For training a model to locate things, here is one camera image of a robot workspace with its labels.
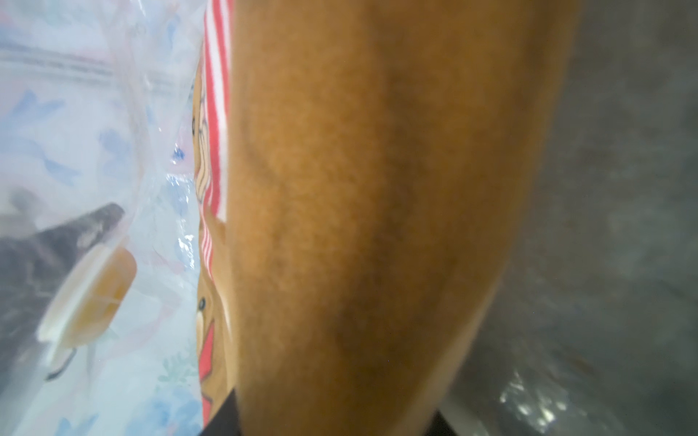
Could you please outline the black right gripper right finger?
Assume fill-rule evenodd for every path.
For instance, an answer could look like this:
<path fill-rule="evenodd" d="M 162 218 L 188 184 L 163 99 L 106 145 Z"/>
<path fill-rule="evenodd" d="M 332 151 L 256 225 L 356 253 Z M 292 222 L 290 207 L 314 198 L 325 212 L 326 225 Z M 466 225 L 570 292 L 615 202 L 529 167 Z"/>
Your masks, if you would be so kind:
<path fill-rule="evenodd" d="M 437 412 L 426 429 L 424 436 L 457 436 L 457 434 L 446 421 L 443 414 Z"/>

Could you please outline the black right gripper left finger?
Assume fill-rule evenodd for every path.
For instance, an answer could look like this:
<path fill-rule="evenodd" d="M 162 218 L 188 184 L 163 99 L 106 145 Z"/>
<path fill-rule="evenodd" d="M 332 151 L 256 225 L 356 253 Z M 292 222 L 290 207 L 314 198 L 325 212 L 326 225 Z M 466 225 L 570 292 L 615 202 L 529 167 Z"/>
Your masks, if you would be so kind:
<path fill-rule="evenodd" d="M 221 408 L 207 425 L 200 436 L 242 436 L 236 391 L 232 390 Z"/>

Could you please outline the clear plastic vacuum bag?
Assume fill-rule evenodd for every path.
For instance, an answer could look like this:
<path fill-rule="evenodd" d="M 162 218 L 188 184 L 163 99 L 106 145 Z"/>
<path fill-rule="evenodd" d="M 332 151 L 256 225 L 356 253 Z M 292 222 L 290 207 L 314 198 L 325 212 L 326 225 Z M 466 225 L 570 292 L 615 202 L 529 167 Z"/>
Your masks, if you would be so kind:
<path fill-rule="evenodd" d="M 45 379 L 36 333 L 78 262 L 110 245 L 137 272 L 167 263 L 133 224 L 169 175 L 197 240 L 190 315 L 167 339 L 196 338 L 197 393 L 166 393 L 125 432 L 204 428 L 192 123 L 210 2 L 1 5 L 2 434 L 50 419 L 29 411 L 65 372 Z M 697 432 L 697 5 L 577 2 L 516 237 L 437 410 L 457 435 Z"/>

